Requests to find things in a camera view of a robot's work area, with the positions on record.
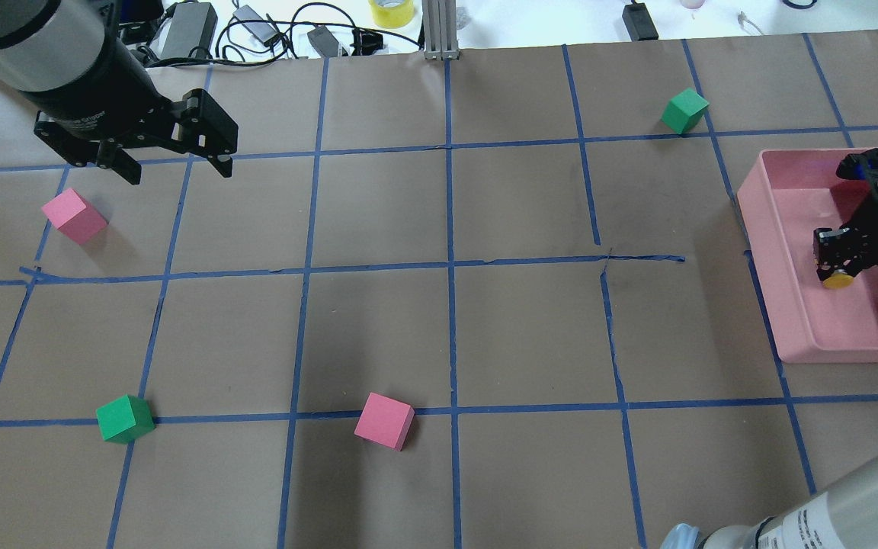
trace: power adapter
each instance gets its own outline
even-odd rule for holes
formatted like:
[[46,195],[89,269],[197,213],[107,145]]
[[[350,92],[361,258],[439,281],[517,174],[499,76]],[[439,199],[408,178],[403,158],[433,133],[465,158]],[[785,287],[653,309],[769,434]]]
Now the power adapter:
[[633,0],[631,4],[625,6],[623,21],[633,42],[659,39],[659,33],[655,31],[655,25],[652,24],[649,10],[644,3],[636,4]]
[[345,51],[338,38],[332,34],[331,29],[324,27],[323,24],[307,32],[307,39],[310,40],[310,45],[317,50],[317,53],[320,53],[322,58],[348,56],[348,52]]
[[161,59],[208,58],[216,21],[216,9],[209,2],[176,4],[168,36],[161,46]]
[[279,41],[280,35],[273,28],[273,25],[268,22],[259,22],[259,20],[262,20],[262,17],[259,17],[259,14],[255,13],[255,10],[248,5],[243,5],[232,16],[237,21],[257,21],[244,22],[243,27],[246,27],[246,30],[250,31],[250,34],[255,36],[255,39],[261,42],[262,45],[272,48],[273,44]]

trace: white table surface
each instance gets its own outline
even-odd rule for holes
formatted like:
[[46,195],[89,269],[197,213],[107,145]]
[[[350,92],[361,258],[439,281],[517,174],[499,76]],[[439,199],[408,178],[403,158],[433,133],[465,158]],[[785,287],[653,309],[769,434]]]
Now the white table surface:
[[[415,17],[410,24],[393,29],[415,39],[421,22],[421,0],[415,3]],[[219,29],[226,25],[234,11],[230,0],[212,0],[219,14]],[[270,14],[275,20],[289,20],[302,1],[242,0],[259,14]],[[375,27],[367,0],[332,0],[351,14],[362,27]],[[520,48],[558,44],[628,41],[621,20],[627,1],[620,0],[459,0],[466,8],[469,24],[460,30],[460,48]],[[679,0],[648,0],[646,2],[661,38],[705,38],[757,34],[746,24],[741,28],[738,13],[745,13],[766,34],[797,34],[797,32],[860,31],[878,28],[878,0],[819,0],[809,10],[793,10],[780,0],[707,0],[703,7],[689,10]],[[324,7],[307,8],[300,20],[345,22],[336,11]],[[316,56],[306,40],[309,27],[295,30],[296,51],[300,56]],[[332,28],[338,39],[348,44],[348,29]],[[233,37],[247,45],[254,42],[242,29]],[[400,39],[386,36],[387,53],[407,53],[415,47]]]

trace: foam block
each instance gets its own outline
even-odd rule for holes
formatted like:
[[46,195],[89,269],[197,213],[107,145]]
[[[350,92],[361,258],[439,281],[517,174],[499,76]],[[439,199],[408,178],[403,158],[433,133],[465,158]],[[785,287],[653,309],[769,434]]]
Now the foam block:
[[707,112],[709,106],[709,101],[697,94],[693,88],[687,88],[669,100],[665,111],[662,112],[662,121],[672,131],[683,135],[700,122],[701,116]]
[[125,395],[97,409],[97,422],[105,441],[128,444],[154,430],[151,409],[137,396]]
[[413,416],[415,409],[408,404],[370,393],[354,434],[394,451],[402,451]]
[[107,220],[101,216],[101,212],[72,188],[67,188],[58,197],[46,202],[42,210],[53,226],[77,244],[93,239],[107,226]]

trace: blue tape grid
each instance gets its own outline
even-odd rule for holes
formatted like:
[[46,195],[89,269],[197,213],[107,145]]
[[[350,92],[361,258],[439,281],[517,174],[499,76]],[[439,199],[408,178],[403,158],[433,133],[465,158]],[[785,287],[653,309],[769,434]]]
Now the blue tape grid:
[[[732,191],[731,182],[725,166],[720,146],[718,143],[719,136],[750,136],[750,135],[784,135],[784,134],[807,134],[807,133],[835,133],[841,132],[846,142],[851,146],[850,132],[878,130],[878,125],[865,126],[848,126],[844,122],[838,104],[832,93],[825,73],[822,71],[818,56],[812,46],[811,39],[807,34],[803,35],[803,40],[811,56],[812,63],[816,68],[819,80],[822,81],[822,87],[825,89],[829,104],[836,116],[838,127],[816,127],[801,129],[776,129],[776,130],[747,130],[747,131],[728,131],[717,132],[714,129],[711,114],[707,114],[707,132],[693,132],[683,136],[683,139],[710,139],[714,154],[720,169],[721,177],[728,196],[735,200],[734,191]],[[697,93],[703,94],[701,89],[700,77],[698,77],[696,65],[694,65],[693,57],[690,52],[689,44],[686,40],[681,41],[683,51],[687,58],[687,64],[690,67],[694,80],[694,89]],[[652,256],[617,256],[617,255],[594,255],[594,256],[572,256],[572,257],[546,257],[546,258],[525,258],[525,259],[499,259],[492,261],[457,261],[453,250],[453,151],[455,149],[483,149],[483,147],[500,147],[500,146],[547,146],[547,145],[567,145],[567,143],[577,143],[582,158],[582,174],[585,178],[585,192],[588,197],[589,217],[591,221],[592,236],[595,243],[600,243],[601,239],[598,232],[596,212],[594,208],[594,197],[591,189],[591,177],[588,167],[588,154],[586,153],[586,143],[603,143],[603,142],[619,142],[619,140],[662,140],[662,139],[679,139],[675,134],[647,134],[647,135],[629,135],[629,136],[585,136],[582,127],[581,108],[578,104],[578,90],[575,86],[575,76],[572,71],[570,53],[567,46],[562,46],[562,56],[565,63],[565,70],[568,78],[568,84],[572,96],[572,108],[575,112],[575,125],[578,130],[578,138],[576,139],[557,139],[557,140],[512,140],[512,142],[487,142],[487,143],[453,143],[453,111],[452,111],[452,83],[450,83],[450,62],[444,62],[445,73],[445,108],[446,108],[446,139],[442,145],[435,146],[393,146],[393,147],[377,147],[376,149],[321,149],[321,138],[323,134],[324,108],[327,94],[327,78],[328,78],[328,62],[325,59],[322,80],[321,80],[321,98],[318,111],[318,127],[317,138],[314,150],[312,152],[278,152],[278,153],[262,153],[262,154],[241,154],[235,156],[237,159],[279,159],[280,157],[304,156],[314,158],[313,181],[311,188],[310,216],[308,221],[307,232],[307,253],[306,264],[303,268],[285,268],[279,271],[207,271],[207,272],[171,272],[171,261],[173,261],[175,240],[178,237],[178,227],[181,223],[182,210],[184,209],[185,197],[187,194],[189,178],[191,178],[191,169],[194,163],[205,161],[198,157],[188,156],[186,159],[157,159],[143,160],[142,164],[165,164],[184,162],[185,175],[184,183],[182,183],[180,199],[178,199],[178,211],[175,213],[175,224],[173,232],[171,232],[171,242],[168,246],[168,257],[166,258],[165,270],[161,274],[142,275],[142,277],[122,277],[122,278],[62,278],[55,275],[45,274],[39,268],[22,268],[22,274],[28,277],[24,279],[9,279],[9,281],[0,281],[0,286],[21,285],[25,287],[24,299],[22,299],[20,309],[13,329],[10,332],[5,350],[0,361],[0,383],[5,368],[8,364],[11,354],[11,347],[14,344],[15,334],[21,326],[22,317],[32,292],[36,285],[42,284],[129,284],[129,282],[139,281],[161,281],[161,292],[159,295],[158,305],[156,308],[154,320],[151,326],[151,335],[149,337],[149,347],[147,347],[146,357],[144,358],[143,372],[140,376],[139,395],[143,397],[146,392],[147,377],[149,377],[151,358],[154,352],[154,345],[157,338],[158,326],[161,319],[161,310],[164,306],[164,299],[167,295],[168,284],[174,279],[186,278],[219,278],[219,277],[257,277],[258,275],[303,275],[302,302],[300,302],[300,320],[297,326],[296,341],[296,358],[295,371],[293,372],[293,392],[292,403],[290,403],[289,413],[259,413],[259,414],[222,414],[222,415],[191,415],[191,416],[162,416],[156,418],[158,424],[186,424],[186,423],[224,423],[224,422],[244,422],[244,421],[287,421],[288,422],[288,438],[286,461],[284,466],[283,493],[281,497],[281,508],[277,525],[278,531],[278,547],[286,546],[286,529],[287,515],[290,504],[290,476],[293,472],[293,441],[295,441],[296,422],[306,420],[325,420],[338,418],[355,418],[360,414],[360,410],[341,410],[330,411],[330,413],[300,413],[297,410],[297,400],[299,399],[300,390],[300,366],[302,366],[303,358],[303,337],[304,328],[306,328],[306,308],[307,296],[309,291],[309,277],[313,272],[349,272],[349,271],[390,271],[403,270],[404,268],[446,268],[449,272],[449,314],[450,314],[450,406],[447,407],[431,407],[431,409],[417,409],[419,415],[449,415],[450,424],[452,425],[452,463],[453,463],[453,539],[454,546],[460,548],[463,546],[463,529],[461,528],[460,515],[460,456],[459,456],[459,416],[461,414],[488,414],[488,413],[560,413],[561,411],[620,411],[623,417],[623,442],[625,447],[625,458],[627,465],[628,477],[630,477],[630,490],[632,496],[633,511],[636,521],[637,536],[641,547],[646,548],[647,539],[645,532],[645,524],[643,518],[643,509],[641,497],[638,489],[638,476],[635,467],[634,451],[632,448],[632,437],[630,430],[630,410],[642,409],[693,409],[694,407],[728,407],[728,406],[785,406],[790,417],[792,430],[798,452],[802,462],[802,469],[808,483],[811,493],[815,492],[815,481],[812,477],[811,465],[809,465],[808,453],[801,428],[798,425],[797,414],[795,411],[796,404],[812,404],[812,403],[875,403],[878,402],[878,395],[830,395],[830,396],[794,396],[788,387],[787,379],[784,377],[783,364],[777,357],[777,350],[774,347],[774,337],[771,333],[770,320],[767,318],[767,311],[764,306],[763,296],[761,294],[760,284],[757,279],[757,272],[750,252],[746,252],[748,262],[748,271],[752,279],[755,292],[757,294],[761,313],[765,319],[767,328],[767,337],[771,342],[771,352],[773,352],[774,364],[778,379],[780,379],[781,397],[762,397],[762,399],[724,399],[724,400],[663,400],[662,402],[630,402],[625,396],[623,383],[621,383],[619,362],[617,361],[616,344],[614,344],[614,321],[612,313],[612,303],[610,302],[609,287],[607,287],[607,275],[602,272],[600,276],[600,286],[605,309],[605,317],[607,324],[607,332],[609,332],[610,354],[612,355],[613,376],[617,388],[617,402],[614,403],[560,403],[560,404],[534,404],[534,406],[459,406],[459,397],[457,397],[457,354],[456,354],[456,268],[459,267],[481,267],[481,265],[530,265],[530,264],[546,264],[546,263],[576,263],[576,262],[599,262],[609,260],[619,261],[674,261],[682,262],[685,258],[673,255],[652,255]],[[208,70],[206,74],[205,87],[208,89],[210,80],[212,79],[212,70]],[[319,168],[321,156],[341,156],[341,154],[368,154],[368,153],[403,153],[417,152],[417,150],[446,150],[446,184],[447,184],[447,239],[448,239],[448,260],[446,262],[433,263],[407,263],[407,264],[385,264],[385,265],[342,265],[341,267],[313,268],[311,267],[311,258],[313,253],[313,232],[314,221],[316,216],[317,190],[319,181]],[[21,166],[0,168],[1,172],[18,172],[18,171],[38,171],[38,170],[62,170],[60,176],[59,187],[56,193],[59,194],[64,185],[66,185],[67,177],[73,169],[63,164],[51,164],[42,166]],[[41,258],[43,250],[46,246],[46,238],[50,233],[50,225],[46,223],[42,237],[37,247],[35,260]],[[95,418],[64,418],[64,419],[46,419],[46,420],[0,420],[0,428],[2,427],[46,427],[46,426],[83,426],[95,425]],[[111,517],[111,529],[107,540],[108,549],[112,548],[116,539],[120,510],[123,505],[124,493],[127,485],[128,476],[131,470],[131,461],[133,457],[133,444],[128,445],[125,451],[124,464],[122,469],[121,480],[118,486],[117,498],[115,501],[114,513]]]

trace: pink cube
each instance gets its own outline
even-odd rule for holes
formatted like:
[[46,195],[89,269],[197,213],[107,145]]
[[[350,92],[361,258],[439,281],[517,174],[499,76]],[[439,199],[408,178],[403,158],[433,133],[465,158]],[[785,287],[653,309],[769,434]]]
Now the pink cube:
[[72,188],[60,192],[42,209],[53,226],[81,246],[107,226],[101,212]]
[[354,434],[377,444],[402,451],[405,435],[409,433],[415,409],[398,400],[371,393]]

